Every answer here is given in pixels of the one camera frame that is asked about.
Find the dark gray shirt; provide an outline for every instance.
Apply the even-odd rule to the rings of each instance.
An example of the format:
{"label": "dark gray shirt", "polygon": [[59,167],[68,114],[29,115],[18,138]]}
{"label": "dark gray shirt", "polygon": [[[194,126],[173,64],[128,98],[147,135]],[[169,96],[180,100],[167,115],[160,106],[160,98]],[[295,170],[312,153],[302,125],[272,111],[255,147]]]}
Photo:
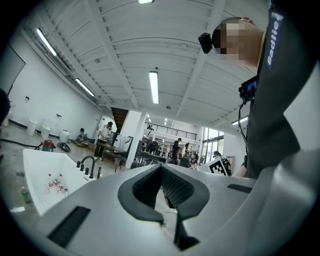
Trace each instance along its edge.
{"label": "dark gray shirt", "polygon": [[250,105],[246,177],[258,178],[264,168],[300,150],[284,111],[307,82],[316,60],[295,23],[273,5]]}

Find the black camera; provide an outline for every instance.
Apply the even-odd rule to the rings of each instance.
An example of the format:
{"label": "black camera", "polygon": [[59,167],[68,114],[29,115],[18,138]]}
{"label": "black camera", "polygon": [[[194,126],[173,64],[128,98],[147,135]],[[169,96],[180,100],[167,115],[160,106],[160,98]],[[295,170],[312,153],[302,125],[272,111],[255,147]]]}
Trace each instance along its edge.
{"label": "black camera", "polygon": [[203,33],[199,36],[199,42],[201,45],[201,48],[205,54],[208,54],[212,50],[212,40],[210,37],[210,34]]}
{"label": "black camera", "polygon": [[239,88],[240,98],[243,100],[243,103],[246,104],[248,101],[251,101],[255,97],[255,93],[258,85],[258,77],[254,76],[248,81],[245,81],[241,84]]}

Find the white bucket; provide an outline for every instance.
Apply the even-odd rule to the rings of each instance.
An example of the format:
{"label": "white bucket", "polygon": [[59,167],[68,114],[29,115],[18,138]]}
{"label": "white bucket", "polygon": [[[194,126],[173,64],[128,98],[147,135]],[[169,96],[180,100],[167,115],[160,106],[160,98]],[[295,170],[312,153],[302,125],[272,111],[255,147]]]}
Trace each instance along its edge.
{"label": "white bucket", "polygon": [[29,125],[26,129],[26,133],[30,136],[33,136],[37,127],[38,121],[37,119],[29,119]]}
{"label": "white bucket", "polygon": [[67,130],[62,130],[59,139],[63,143],[67,143],[70,137],[70,133]]}
{"label": "white bucket", "polygon": [[45,125],[42,126],[42,130],[41,130],[41,137],[45,140],[48,139],[49,137],[49,133],[51,132],[51,128],[50,127],[46,127]]}

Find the staircase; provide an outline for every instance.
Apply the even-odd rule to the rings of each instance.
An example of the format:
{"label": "staircase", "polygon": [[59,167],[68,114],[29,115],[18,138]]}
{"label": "staircase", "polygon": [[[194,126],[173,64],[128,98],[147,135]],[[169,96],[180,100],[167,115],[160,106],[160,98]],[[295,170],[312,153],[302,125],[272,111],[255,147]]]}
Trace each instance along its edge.
{"label": "staircase", "polygon": [[128,110],[112,107],[112,115],[115,125],[117,127],[118,134],[121,132],[122,126],[124,125]]}

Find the faucet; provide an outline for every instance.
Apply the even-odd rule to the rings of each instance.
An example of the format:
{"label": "faucet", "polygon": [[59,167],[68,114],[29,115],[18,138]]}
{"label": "faucet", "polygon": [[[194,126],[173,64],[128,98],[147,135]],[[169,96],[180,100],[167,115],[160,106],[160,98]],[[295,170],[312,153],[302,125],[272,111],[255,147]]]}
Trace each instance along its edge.
{"label": "faucet", "polygon": [[92,167],[91,167],[91,173],[90,173],[90,179],[94,178],[94,168],[95,168],[95,159],[92,155],[87,155],[86,157],[84,157],[81,161],[81,164],[83,164],[85,162],[86,159],[91,158],[92,159]]}

